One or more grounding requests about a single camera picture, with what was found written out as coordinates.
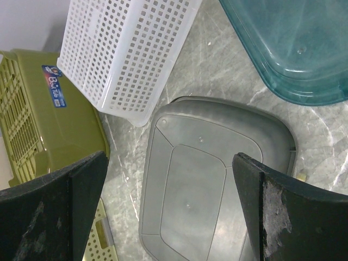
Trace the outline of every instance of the laundry basket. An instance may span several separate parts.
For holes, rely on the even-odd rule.
[[[71,0],[57,65],[99,111],[143,126],[202,0]]]
[[[0,54],[0,127],[11,187],[97,151],[109,156],[98,112],[54,66],[58,53]]]

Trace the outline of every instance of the floor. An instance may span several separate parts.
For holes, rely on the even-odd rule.
[[[348,194],[348,103],[302,107],[272,94],[262,82],[218,0],[203,0],[157,108],[179,96],[224,98],[268,111],[297,141],[295,175]],[[111,148],[102,193],[120,261],[151,260],[138,238],[142,175],[150,123],[101,115]]]

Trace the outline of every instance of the green crate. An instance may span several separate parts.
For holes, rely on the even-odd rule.
[[[0,127],[14,173],[11,187],[96,151],[109,156],[98,112],[65,76],[59,84],[66,107],[54,105],[42,66],[56,65],[58,53],[0,54]]]

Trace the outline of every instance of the white plastic basket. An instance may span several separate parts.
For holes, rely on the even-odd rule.
[[[202,0],[71,0],[57,65],[99,111],[149,120]]]

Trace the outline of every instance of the blue label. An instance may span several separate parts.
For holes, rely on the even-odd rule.
[[[51,65],[43,65],[42,70],[45,74],[49,92],[51,93],[53,105],[56,108],[66,107],[64,95],[58,80],[59,77],[63,76],[62,72],[57,67]]]

